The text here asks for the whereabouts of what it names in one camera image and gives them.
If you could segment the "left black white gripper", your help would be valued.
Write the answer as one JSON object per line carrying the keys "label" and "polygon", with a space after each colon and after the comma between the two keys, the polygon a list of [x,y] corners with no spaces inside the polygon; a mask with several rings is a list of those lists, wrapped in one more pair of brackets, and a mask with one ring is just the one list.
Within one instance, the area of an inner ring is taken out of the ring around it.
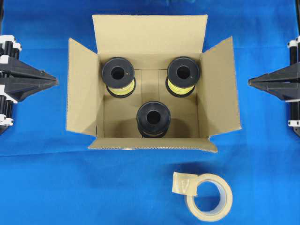
{"label": "left black white gripper", "polygon": [[0,36],[0,134],[14,124],[14,104],[58,84],[56,77],[20,61],[21,50],[13,35]]}

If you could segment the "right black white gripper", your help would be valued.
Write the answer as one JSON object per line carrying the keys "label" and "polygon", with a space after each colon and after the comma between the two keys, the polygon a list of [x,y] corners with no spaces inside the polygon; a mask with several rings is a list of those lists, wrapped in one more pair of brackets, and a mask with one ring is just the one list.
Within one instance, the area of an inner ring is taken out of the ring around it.
{"label": "right black white gripper", "polygon": [[290,103],[288,126],[300,136],[300,37],[288,44],[290,65],[277,71],[249,79],[251,87],[265,91]]}

